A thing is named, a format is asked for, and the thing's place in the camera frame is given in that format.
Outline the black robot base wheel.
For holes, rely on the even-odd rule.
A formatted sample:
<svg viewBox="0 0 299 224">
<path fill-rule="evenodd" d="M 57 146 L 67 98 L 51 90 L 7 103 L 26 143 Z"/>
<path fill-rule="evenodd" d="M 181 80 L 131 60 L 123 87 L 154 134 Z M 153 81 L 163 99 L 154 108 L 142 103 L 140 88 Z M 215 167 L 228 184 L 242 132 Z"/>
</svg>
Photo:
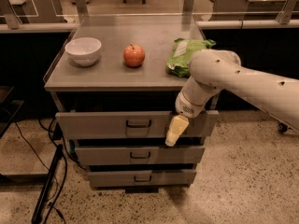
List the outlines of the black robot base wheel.
<svg viewBox="0 0 299 224">
<path fill-rule="evenodd" d="M 279 133 L 285 133 L 285 132 L 287 132 L 287 131 L 288 131 L 288 126 L 287 126 L 286 124 L 280 122 L 280 123 L 278 124 L 278 132 L 279 132 Z"/>
</svg>

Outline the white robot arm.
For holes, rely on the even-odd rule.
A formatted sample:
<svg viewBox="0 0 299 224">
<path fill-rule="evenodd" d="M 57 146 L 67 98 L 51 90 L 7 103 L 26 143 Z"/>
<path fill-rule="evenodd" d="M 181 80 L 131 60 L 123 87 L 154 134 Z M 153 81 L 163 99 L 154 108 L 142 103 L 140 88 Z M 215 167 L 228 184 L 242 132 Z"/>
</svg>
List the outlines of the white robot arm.
<svg viewBox="0 0 299 224">
<path fill-rule="evenodd" d="M 227 90 L 254 105 L 291 129 L 299 131 L 299 80 L 273 75 L 241 65 L 229 50 L 202 49 L 189 62 L 190 77 L 175 102 L 165 143 L 172 147 L 187 129 L 191 119 L 207 101 Z"/>
</svg>

